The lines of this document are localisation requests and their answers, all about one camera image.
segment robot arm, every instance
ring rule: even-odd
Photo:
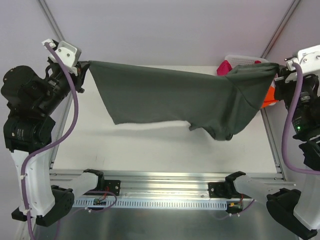
[[[78,62],[81,50],[65,41],[48,43],[62,60],[72,78],[75,90],[83,93],[88,63]],[[25,175],[21,169],[26,157],[51,143],[51,131],[55,121],[50,117],[71,88],[65,74],[52,54],[48,58],[45,78],[41,79],[28,66],[17,66],[9,70],[4,78],[1,94],[8,100],[10,109],[4,124],[5,146],[11,151],[17,175],[20,179],[21,204],[12,213],[12,218],[27,220],[27,213],[36,218],[41,226],[50,226],[69,213],[74,199],[90,190],[104,189],[104,174],[88,169],[78,178],[60,186],[50,186],[50,151],[32,157],[26,165]],[[29,209],[23,201],[21,180],[25,179]]]
[[[303,82],[297,106],[292,117],[296,135],[294,139],[303,141],[299,145],[303,151],[304,164],[310,171],[320,171],[320,97],[318,97],[320,72],[320,45],[303,49],[285,59],[286,67],[275,79],[275,99],[284,100],[289,110],[296,90],[297,72],[294,63],[301,66]],[[308,240],[320,229],[320,172],[307,174],[302,192],[293,189],[275,189],[248,177],[243,172],[235,172],[225,178],[221,187],[214,192],[225,198],[244,194],[266,205],[269,214],[279,224]]]

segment orange object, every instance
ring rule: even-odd
[[[269,106],[270,104],[278,102],[275,100],[275,91],[276,89],[273,86],[269,87],[268,93],[265,96],[264,102],[262,104],[262,109]]]

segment metal surface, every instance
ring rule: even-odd
[[[264,49],[261,58],[265,59],[268,54],[270,53],[271,49],[275,46],[277,43],[279,37],[283,33],[285,27],[287,26],[288,22],[290,21],[291,17],[297,10],[299,4],[302,2],[302,0],[293,0],[291,5],[289,6],[288,10],[284,14],[281,22],[279,23],[278,27],[276,28],[273,36],[271,37],[269,43],[267,44],[266,48]]]
[[[52,15],[46,0],[36,0],[36,1],[39,3],[39,6],[40,6],[41,10],[43,11],[43,14],[44,14],[46,20],[48,21],[52,31],[54,32],[56,40],[58,42],[61,40],[65,40],[64,35],[62,34],[54,16]]]
[[[297,240],[255,203],[250,211],[218,220],[224,211],[123,209],[70,213],[56,240]],[[56,225],[36,227],[36,239],[54,239]]]
[[[96,197],[80,197],[74,201],[74,208],[105,208],[110,206],[114,199],[107,198],[101,201],[105,205],[96,205]],[[172,199],[118,199],[113,208],[122,209],[197,209],[197,210],[227,210],[225,200],[172,200]]]
[[[80,170],[51,170],[50,181],[59,185],[78,177]],[[224,182],[228,173],[165,173],[104,171],[108,180],[120,180],[120,197],[132,199],[209,200],[208,183]],[[275,188],[292,189],[294,183],[284,182],[281,173],[249,174]]]
[[[261,109],[261,115],[262,115],[262,119],[263,119],[263,123],[264,123],[264,127],[265,127],[265,131],[266,131],[266,135],[268,137],[269,140],[269,145],[271,148],[271,152],[273,155],[273,159],[274,159],[274,163],[275,163],[275,167],[277,168],[277,172],[282,174],[282,178],[285,181],[286,180],[286,176],[284,174],[283,171],[283,167],[282,167],[282,155],[278,152],[277,146],[276,146],[276,142],[275,142],[275,138],[273,135],[273,131],[268,119],[268,114],[265,108]]]

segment white bracket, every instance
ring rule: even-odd
[[[98,176],[90,173],[83,172],[77,178],[63,182],[59,185],[62,189],[72,189],[72,193],[74,194],[74,199],[80,198],[83,194],[88,192],[89,190],[95,189],[98,184]]]
[[[285,59],[286,66],[289,71],[293,71],[296,68],[293,66],[293,63],[300,64],[302,68],[303,75],[307,74],[319,74],[320,73],[320,45],[312,46],[299,50],[296,54],[293,55],[290,59]],[[297,79],[297,73],[291,73],[286,79],[285,82],[295,81]]]
[[[279,192],[279,188],[266,185],[247,175],[239,176],[233,181],[235,190],[255,199],[258,203],[267,204],[267,195]]]
[[[28,152],[15,150],[11,153],[14,160],[20,187],[20,207],[23,213],[25,208],[21,193],[21,166],[29,155]],[[29,209],[32,217],[46,215],[55,205],[55,197],[52,194],[49,175],[50,151],[42,152],[29,160],[26,165],[26,193]]]
[[[320,229],[320,176],[307,174],[293,215],[309,230]]]
[[[56,44],[52,39],[47,39],[43,41],[42,45],[45,45],[45,43],[49,43],[50,47],[52,48],[56,47]],[[68,68],[69,72],[77,76],[78,71],[75,65],[77,64],[80,58],[81,49],[74,45],[71,45],[66,41],[60,41],[57,46],[57,49],[55,50],[55,53],[59,56],[64,65]],[[52,54],[49,55],[49,58],[54,63],[57,63],[57,60],[54,58]]]

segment wire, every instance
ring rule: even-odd
[[[241,198],[240,198],[240,201],[236,202],[235,204],[240,204],[241,203],[241,206],[243,206],[243,203],[244,203],[244,195],[241,193]]]
[[[107,197],[108,192],[109,192],[109,187],[107,186],[107,187],[105,188],[105,194],[102,196],[102,199],[101,199],[101,197],[100,197],[98,200],[99,200],[99,201],[105,200],[106,197]]]
[[[105,212],[107,210],[109,210],[110,208],[112,208],[118,201],[118,198],[117,196],[113,193],[113,192],[110,192],[110,191],[88,191],[87,192],[88,194],[100,194],[100,193],[104,193],[104,194],[109,194],[111,196],[114,197],[114,201],[111,205],[103,208],[102,210],[93,210],[93,209],[90,209],[88,212],[89,213],[101,213],[101,212]],[[79,209],[77,209],[76,211],[74,211],[73,213],[71,214],[68,214],[67,216],[65,216],[64,218],[62,218],[62,220],[67,220],[68,218],[70,218],[71,216],[75,215],[76,213],[82,211],[82,210],[87,210],[88,208],[87,207],[81,207]],[[61,219],[57,222],[57,226],[56,226],[56,231],[55,231],[55,235],[54,235],[54,238],[53,240],[57,240],[58,239],[58,236],[59,236],[59,232],[60,232],[60,226],[61,226]]]
[[[250,204],[249,204],[245,209],[243,209],[241,212],[239,212],[239,213],[228,214],[228,215],[226,215],[226,216],[224,216],[224,217],[221,217],[221,218],[218,218],[218,217],[216,217],[216,216],[214,216],[214,215],[212,215],[212,217],[213,217],[214,219],[218,220],[218,221],[221,221],[221,220],[225,220],[225,219],[230,218],[230,217],[235,216],[235,215],[240,216],[240,214],[243,214],[244,212],[246,212],[247,210],[249,210],[249,209],[253,206],[253,204],[254,204],[255,201],[256,201],[256,200],[253,199],[252,202],[250,202]]]
[[[320,175],[320,171],[297,168],[294,165],[292,165],[291,162],[289,161],[288,139],[289,139],[289,133],[290,133],[290,126],[291,126],[292,119],[294,117],[294,113],[295,113],[298,100],[300,97],[300,93],[301,93],[302,84],[304,81],[304,74],[302,72],[301,66],[298,63],[293,63],[292,66],[295,67],[296,69],[297,80],[296,80],[296,86],[295,86],[294,94],[292,97],[291,105],[289,107],[288,115],[286,116],[284,128],[283,128],[282,143],[281,143],[281,152],[282,152],[283,162],[288,169],[296,173]]]
[[[59,145],[60,143],[62,143],[74,130],[77,120],[78,120],[78,114],[79,114],[79,103],[78,103],[78,98],[77,98],[77,92],[76,92],[76,88],[75,85],[72,81],[72,78],[68,72],[68,69],[66,68],[66,66],[64,65],[64,63],[62,62],[62,60],[59,58],[59,56],[56,54],[56,52],[50,47],[49,43],[45,43],[44,46],[48,49],[48,51],[53,55],[53,57],[56,59],[57,63],[59,64],[60,68],[62,69],[69,85],[70,85],[70,91],[73,97],[73,104],[74,104],[74,113],[73,113],[73,120],[72,123],[69,127],[69,129],[66,131],[66,133],[57,141],[37,150],[32,152],[29,156],[26,157],[26,159],[23,161],[22,166],[21,166],[21,176],[25,176],[26,174],[26,168],[27,168],[27,164],[29,162],[29,160],[31,158],[33,158],[34,156],[36,156],[37,154],[40,154],[46,150],[49,150],[57,145]],[[28,195],[27,195],[27,186],[26,186],[26,178],[28,176],[24,177],[21,180],[21,192],[22,192],[22,200],[23,200],[23,204],[24,204],[24,208],[26,210],[29,210],[29,202],[28,202]],[[32,222],[31,222],[31,213],[30,210],[26,213],[26,219],[27,219],[27,225],[28,225],[28,232],[30,235],[31,240],[36,240],[33,230],[32,230]]]

